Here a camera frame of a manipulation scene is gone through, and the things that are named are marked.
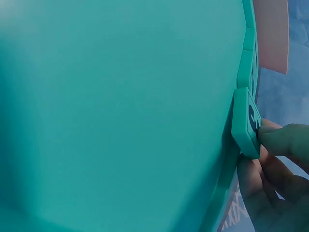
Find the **teal plastic board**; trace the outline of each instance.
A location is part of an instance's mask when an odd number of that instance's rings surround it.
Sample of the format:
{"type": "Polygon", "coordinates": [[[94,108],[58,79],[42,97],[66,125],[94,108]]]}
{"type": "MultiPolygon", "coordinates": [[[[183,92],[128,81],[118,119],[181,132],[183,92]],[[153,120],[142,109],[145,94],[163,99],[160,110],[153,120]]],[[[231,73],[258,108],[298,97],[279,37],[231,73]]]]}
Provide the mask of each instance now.
{"type": "Polygon", "coordinates": [[[211,231],[239,154],[242,0],[13,2],[0,203],[72,231],[211,231]]]}
{"type": "Polygon", "coordinates": [[[261,126],[261,116],[248,88],[234,92],[232,136],[243,154],[251,159],[260,157],[260,143],[257,130],[261,126]]]}

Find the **finger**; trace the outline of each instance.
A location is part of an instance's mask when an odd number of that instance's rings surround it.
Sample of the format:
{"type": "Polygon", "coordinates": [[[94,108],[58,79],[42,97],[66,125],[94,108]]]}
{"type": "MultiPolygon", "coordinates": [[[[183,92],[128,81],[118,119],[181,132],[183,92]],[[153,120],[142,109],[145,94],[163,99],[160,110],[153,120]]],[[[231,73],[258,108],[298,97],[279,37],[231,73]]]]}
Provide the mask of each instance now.
{"type": "MultiPolygon", "coordinates": [[[[277,123],[274,123],[268,119],[262,118],[262,125],[263,126],[267,126],[267,127],[271,127],[270,131],[273,131],[274,129],[280,129],[282,128],[282,126],[280,126],[277,123]]],[[[309,166],[305,165],[304,163],[302,163],[299,159],[295,158],[295,157],[291,157],[288,156],[287,157],[289,160],[291,160],[293,163],[295,163],[298,167],[300,167],[301,169],[303,169],[307,174],[309,174],[309,166]]]]}
{"type": "Polygon", "coordinates": [[[304,196],[293,207],[283,212],[281,217],[269,228],[269,231],[308,231],[309,196],[304,196]]]}
{"type": "Polygon", "coordinates": [[[299,159],[293,156],[287,156],[287,158],[292,161],[294,164],[296,164],[298,167],[300,167],[304,172],[309,174],[309,166],[306,165],[305,163],[301,162],[299,159]]]}
{"type": "Polygon", "coordinates": [[[289,124],[281,129],[261,126],[258,138],[273,155],[293,156],[309,163],[309,126],[289,124]]]}
{"type": "Polygon", "coordinates": [[[309,181],[293,173],[275,156],[261,146],[260,164],[266,179],[286,200],[296,202],[309,193],[309,181]]]}
{"type": "Polygon", "coordinates": [[[257,231],[268,228],[278,214],[263,189],[262,178],[250,159],[243,158],[237,167],[239,188],[248,214],[257,231]]]}
{"type": "Polygon", "coordinates": [[[276,191],[274,189],[274,187],[270,184],[270,182],[266,179],[265,175],[264,175],[264,172],[263,172],[263,169],[262,169],[262,166],[259,162],[258,159],[255,159],[253,160],[254,164],[255,164],[255,167],[256,167],[256,170],[259,172],[260,174],[260,177],[262,179],[262,185],[263,185],[263,189],[265,191],[265,194],[270,202],[270,204],[273,206],[273,207],[276,207],[277,204],[278,204],[278,201],[279,201],[279,198],[276,194],[276,191]]]}
{"type": "Polygon", "coordinates": [[[272,122],[272,121],[270,121],[266,118],[262,118],[262,125],[268,126],[268,127],[273,127],[273,128],[276,128],[276,129],[282,128],[282,126],[280,126],[279,124],[272,122]]]}

